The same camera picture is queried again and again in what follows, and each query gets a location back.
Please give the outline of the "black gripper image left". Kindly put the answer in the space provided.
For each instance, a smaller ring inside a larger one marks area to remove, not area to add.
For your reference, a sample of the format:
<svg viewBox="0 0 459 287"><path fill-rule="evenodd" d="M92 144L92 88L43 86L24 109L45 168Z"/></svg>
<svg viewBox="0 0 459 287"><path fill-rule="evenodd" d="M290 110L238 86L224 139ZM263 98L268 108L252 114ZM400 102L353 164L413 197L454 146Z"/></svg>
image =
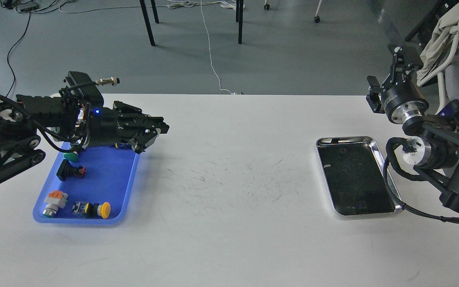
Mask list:
<svg viewBox="0 0 459 287"><path fill-rule="evenodd" d="M167 133L170 128L163 117L144 114L142 109L119 100L113 102L112 110L91 110L89 116L88 136L83 148L127 142L136 154L141 154L155 142L159 133ZM138 133L123 138L122 130L130 131L131 128L136 128Z"/></svg>

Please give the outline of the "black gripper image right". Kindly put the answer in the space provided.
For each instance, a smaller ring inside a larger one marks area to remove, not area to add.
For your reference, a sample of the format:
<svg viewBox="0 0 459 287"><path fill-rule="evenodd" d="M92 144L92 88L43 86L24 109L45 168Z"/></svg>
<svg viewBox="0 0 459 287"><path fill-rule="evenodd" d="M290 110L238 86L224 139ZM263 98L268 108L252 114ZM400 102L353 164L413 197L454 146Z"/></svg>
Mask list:
<svg viewBox="0 0 459 287"><path fill-rule="evenodd" d="M384 92L375 76L367 76L369 94L366 101L373 113L385 113L390 122L403 124L414 116L423 116L429 107L419 87L414 82L406 82L423 67L423 61L413 47L388 44L388 50L393 55L393 63L387 84L392 85Z"/></svg>

